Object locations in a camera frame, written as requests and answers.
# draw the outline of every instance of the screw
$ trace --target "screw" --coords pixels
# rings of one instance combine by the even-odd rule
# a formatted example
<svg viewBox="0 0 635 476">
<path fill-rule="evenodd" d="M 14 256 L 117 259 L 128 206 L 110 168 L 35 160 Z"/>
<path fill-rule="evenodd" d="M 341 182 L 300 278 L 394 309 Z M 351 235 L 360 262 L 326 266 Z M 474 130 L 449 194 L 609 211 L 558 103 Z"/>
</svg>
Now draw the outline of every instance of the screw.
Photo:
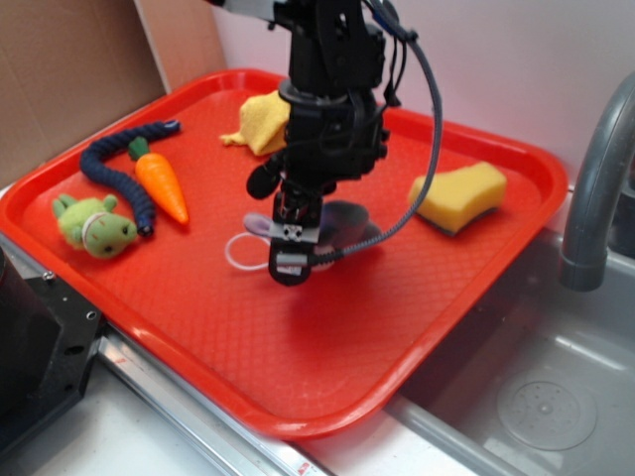
<svg viewBox="0 0 635 476">
<path fill-rule="evenodd" d="M 58 276 L 53 271 L 45 271 L 42 274 L 42 279 L 48 283 L 55 281 L 57 278 Z"/>
</svg>

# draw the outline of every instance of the yellow towel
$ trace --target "yellow towel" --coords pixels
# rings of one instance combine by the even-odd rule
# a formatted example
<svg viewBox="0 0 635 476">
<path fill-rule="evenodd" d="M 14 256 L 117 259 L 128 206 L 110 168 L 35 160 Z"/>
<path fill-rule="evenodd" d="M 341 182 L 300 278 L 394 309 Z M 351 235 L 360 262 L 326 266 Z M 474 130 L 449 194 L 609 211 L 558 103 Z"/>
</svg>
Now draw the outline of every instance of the yellow towel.
<svg viewBox="0 0 635 476">
<path fill-rule="evenodd" d="M 240 107 L 240 131 L 220 136 L 225 146 L 247 145 L 256 156 L 271 154 L 286 146 L 285 126 L 291 106 L 278 91 L 250 97 Z"/>
</svg>

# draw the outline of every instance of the blue plush worm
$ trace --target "blue plush worm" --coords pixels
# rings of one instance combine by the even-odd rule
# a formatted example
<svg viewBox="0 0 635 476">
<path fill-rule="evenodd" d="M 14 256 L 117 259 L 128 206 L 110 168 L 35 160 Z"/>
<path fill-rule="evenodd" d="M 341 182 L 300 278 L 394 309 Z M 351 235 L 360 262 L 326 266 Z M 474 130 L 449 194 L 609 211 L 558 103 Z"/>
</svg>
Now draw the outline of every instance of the blue plush worm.
<svg viewBox="0 0 635 476">
<path fill-rule="evenodd" d="M 123 172 L 115 171 L 103 164 L 108 157 L 127 149 L 128 144 L 137 137 L 148 142 L 163 139 L 181 130 L 179 121 L 153 122 L 94 141 L 83 151 L 79 159 L 79 168 L 92 181 L 114 188 L 121 193 L 132 207 L 138 233 L 150 236 L 154 233 L 156 217 L 155 204 L 140 184 Z"/>
</svg>

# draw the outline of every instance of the stainless steel sink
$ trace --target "stainless steel sink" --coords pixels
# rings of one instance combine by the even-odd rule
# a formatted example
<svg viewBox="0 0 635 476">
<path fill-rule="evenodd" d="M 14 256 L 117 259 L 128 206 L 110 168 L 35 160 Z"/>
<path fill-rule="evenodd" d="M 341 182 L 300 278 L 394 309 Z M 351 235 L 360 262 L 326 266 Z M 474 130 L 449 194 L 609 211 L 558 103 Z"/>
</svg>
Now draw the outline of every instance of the stainless steel sink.
<svg viewBox="0 0 635 476">
<path fill-rule="evenodd" d="M 634 471 L 635 261 L 577 293 L 559 245 L 543 232 L 387 408 L 480 474 Z"/>
</svg>

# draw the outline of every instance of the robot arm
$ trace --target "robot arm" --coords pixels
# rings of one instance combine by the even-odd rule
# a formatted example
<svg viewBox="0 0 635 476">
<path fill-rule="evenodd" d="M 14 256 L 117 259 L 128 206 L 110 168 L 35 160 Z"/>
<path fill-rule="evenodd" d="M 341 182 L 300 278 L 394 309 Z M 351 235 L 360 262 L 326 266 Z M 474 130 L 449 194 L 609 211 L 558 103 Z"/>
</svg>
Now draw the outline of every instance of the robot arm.
<svg viewBox="0 0 635 476">
<path fill-rule="evenodd" d="M 207 0 L 227 11 L 261 18 L 291 32 L 289 79 L 279 92 L 291 104 L 286 131 L 287 147 L 256 169 L 247 191 L 256 199 L 276 192 L 269 272 L 286 286 L 303 283 L 312 266 L 372 246 L 395 234 L 414 215 L 434 175 L 441 142 L 441 98 L 428 63 L 416 45 L 416 34 L 399 25 L 386 0 Z M 398 105 L 393 86 L 395 58 L 379 106 L 373 88 L 382 82 L 385 40 L 382 30 L 367 25 L 362 5 L 376 21 L 414 52 L 424 69 L 435 110 L 435 137 L 428 183 L 404 217 L 373 242 L 317 257 L 322 199 L 340 180 L 361 179 L 387 154 L 389 133 L 383 129 L 383 111 Z"/>
</svg>

